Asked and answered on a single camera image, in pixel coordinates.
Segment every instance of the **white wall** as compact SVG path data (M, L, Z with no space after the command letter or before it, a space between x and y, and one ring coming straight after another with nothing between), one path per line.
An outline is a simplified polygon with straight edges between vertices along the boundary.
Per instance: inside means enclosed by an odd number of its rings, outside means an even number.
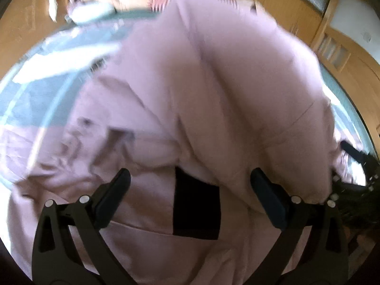
M380 20L362 0L339 0L330 23L363 47L380 64Z

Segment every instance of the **pink fabric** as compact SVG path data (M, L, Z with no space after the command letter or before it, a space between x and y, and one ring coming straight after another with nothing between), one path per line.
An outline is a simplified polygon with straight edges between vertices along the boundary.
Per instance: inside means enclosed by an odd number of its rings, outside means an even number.
M240 285L280 233L249 185L250 171L261 167L290 195L322 202L331 190L333 130L318 60L306 45L267 15L174 0L157 20L136 26L86 83L60 151L14 189L13 255L30 271L46 200L76 201L126 167L131 188L101 233L132 277ZM174 166L220 186L217 241L172 235Z

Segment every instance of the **glass panel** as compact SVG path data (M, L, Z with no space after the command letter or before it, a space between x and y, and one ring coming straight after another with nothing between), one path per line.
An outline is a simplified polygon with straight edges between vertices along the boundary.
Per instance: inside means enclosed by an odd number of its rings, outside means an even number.
M334 39L331 39L330 43L327 45L327 49L324 51L323 56L327 60L330 60L330 58L332 57L336 47L337 47L336 41Z
M327 38L328 38L328 36L325 34L324 37L323 37L322 43L321 43L321 45L318 48L318 52L322 52L322 50L326 46Z
M348 54L348 51L346 48L344 48L343 46L341 46L341 49L339 50L336 58L334 58L333 61L331 61L331 63L336 67L336 68L339 68L342 63L344 62L344 60L346 59L347 57L347 54Z

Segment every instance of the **pink blanket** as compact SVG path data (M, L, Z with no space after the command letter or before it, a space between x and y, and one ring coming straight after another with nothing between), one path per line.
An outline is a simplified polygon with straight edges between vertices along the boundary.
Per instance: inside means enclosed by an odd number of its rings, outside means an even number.
M261 167L290 195L324 201L333 129L318 60L306 45L260 11L174 0L157 20L136 26L86 83L59 152L15 187L13 256L30 274L45 201L76 201L126 167L131 188L101 234L132 277L151 285L240 285L280 233L250 187L250 171ZM217 240L173 235L175 166L219 186Z

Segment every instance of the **black pocket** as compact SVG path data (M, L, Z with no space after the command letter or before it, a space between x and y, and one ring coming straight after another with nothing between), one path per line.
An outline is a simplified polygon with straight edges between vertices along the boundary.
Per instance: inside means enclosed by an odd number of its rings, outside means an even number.
M173 235L217 240L220 220L219 187L199 181L176 167Z

